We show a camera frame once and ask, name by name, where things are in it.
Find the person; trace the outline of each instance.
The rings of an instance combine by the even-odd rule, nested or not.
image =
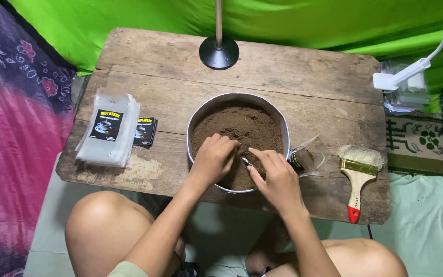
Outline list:
[[[144,207],[115,192],[96,192],[81,199],[65,227],[76,276],[176,276],[185,258],[180,235],[188,215],[205,190],[228,173],[239,146],[219,134],[206,138],[188,177],[156,220]],[[401,259],[378,242],[319,240],[302,200],[298,176],[284,156],[274,150],[249,151],[262,162],[266,180],[249,166],[250,176],[279,218],[263,231],[245,259],[248,274],[259,275],[271,268],[264,276],[407,276]],[[268,243],[281,227],[287,230],[294,253],[275,254],[274,245]]]

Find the green patterned rug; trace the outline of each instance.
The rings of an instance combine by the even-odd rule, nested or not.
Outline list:
[[[439,113],[387,116],[385,124],[389,172],[443,176],[443,126]]]

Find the wooden plank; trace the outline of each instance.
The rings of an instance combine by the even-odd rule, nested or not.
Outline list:
[[[142,116],[158,119],[158,131],[185,134],[190,117],[206,100],[233,92],[229,86],[200,84],[177,79],[111,71],[95,71],[76,115],[90,119],[95,92],[120,91],[132,94],[142,103]],[[292,146],[320,133],[331,151],[345,144],[356,144],[379,151],[386,159],[385,116],[381,106],[316,97],[244,90],[265,97],[285,116]],[[326,176],[342,176],[337,158]],[[387,180],[387,170],[378,175]]]
[[[75,121],[56,167],[62,180],[173,196],[187,177],[186,137],[165,132],[157,132],[155,146],[150,149],[133,146],[130,164],[125,169],[84,165],[82,161],[75,160],[74,148],[87,124],[87,121]],[[351,188],[346,177],[302,178],[301,187],[304,203],[313,217],[348,221]],[[250,209],[271,209],[258,191],[234,195],[213,186],[201,200]],[[383,224],[389,214],[388,181],[377,180],[367,184],[362,191],[358,223]]]
[[[97,69],[382,106],[372,56],[237,41],[238,62],[216,71],[199,59],[205,38],[132,28],[112,30]]]

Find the lamp base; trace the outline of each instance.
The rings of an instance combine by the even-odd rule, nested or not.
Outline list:
[[[214,70],[225,70],[239,60],[239,46],[233,39],[224,36],[221,49],[217,49],[216,38],[209,37],[199,47],[199,58],[205,66]]]

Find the hand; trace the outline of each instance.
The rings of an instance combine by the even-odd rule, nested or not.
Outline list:
[[[252,166],[247,167],[250,177],[280,216],[283,218],[289,213],[300,211],[299,208],[305,207],[298,175],[283,155],[274,150],[259,151],[249,148],[249,151],[261,160],[262,166],[266,170],[266,180],[263,180],[259,172]]]
[[[188,178],[204,192],[209,186],[220,181],[233,164],[235,148],[240,142],[228,136],[214,134],[205,139],[199,148]]]

